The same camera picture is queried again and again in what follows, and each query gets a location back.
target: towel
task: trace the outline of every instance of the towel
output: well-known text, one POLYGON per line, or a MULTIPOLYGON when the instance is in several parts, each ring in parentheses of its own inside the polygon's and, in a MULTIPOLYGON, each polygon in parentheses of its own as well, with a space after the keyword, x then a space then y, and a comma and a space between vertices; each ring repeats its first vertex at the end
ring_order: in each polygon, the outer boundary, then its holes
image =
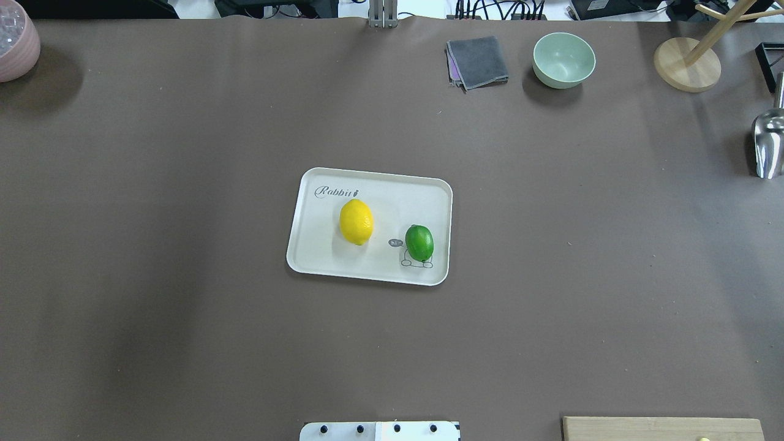
POLYGON ((501 45, 495 36, 449 40, 446 48, 450 81, 466 90, 509 79, 501 45))

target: green lime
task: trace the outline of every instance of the green lime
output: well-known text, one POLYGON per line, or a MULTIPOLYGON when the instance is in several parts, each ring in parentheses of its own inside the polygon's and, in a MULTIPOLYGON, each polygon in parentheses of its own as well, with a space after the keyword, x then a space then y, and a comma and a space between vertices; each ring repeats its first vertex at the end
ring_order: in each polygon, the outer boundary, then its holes
POLYGON ((411 258, 420 262, 433 255, 433 235, 427 227, 412 225, 405 233, 405 245, 411 258))

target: gray cloth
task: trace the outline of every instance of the gray cloth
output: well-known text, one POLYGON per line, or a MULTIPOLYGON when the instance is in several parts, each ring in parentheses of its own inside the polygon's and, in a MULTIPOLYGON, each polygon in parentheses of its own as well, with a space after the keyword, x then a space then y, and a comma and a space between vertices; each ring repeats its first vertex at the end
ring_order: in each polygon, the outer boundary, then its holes
POLYGON ((448 55, 455 61, 466 90, 509 78, 501 46, 495 36, 446 42, 448 55))

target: yellow lemon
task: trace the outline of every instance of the yellow lemon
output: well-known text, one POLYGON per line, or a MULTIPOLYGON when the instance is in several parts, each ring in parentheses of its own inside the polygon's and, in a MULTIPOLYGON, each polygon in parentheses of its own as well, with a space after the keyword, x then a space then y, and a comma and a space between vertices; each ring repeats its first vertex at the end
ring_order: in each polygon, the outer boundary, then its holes
POLYGON ((362 245, 373 234, 373 215, 370 207, 359 199, 351 199, 340 210, 340 232, 347 241, 362 245))

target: metal scoop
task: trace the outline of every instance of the metal scoop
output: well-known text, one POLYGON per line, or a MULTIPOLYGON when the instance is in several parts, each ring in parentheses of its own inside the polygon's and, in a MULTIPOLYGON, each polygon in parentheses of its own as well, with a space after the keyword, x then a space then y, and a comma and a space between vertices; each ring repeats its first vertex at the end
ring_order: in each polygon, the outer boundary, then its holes
POLYGON ((757 176, 763 179, 782 174, 784 166, 784 72, 777 79, 775 108, 754 119, 757 176))

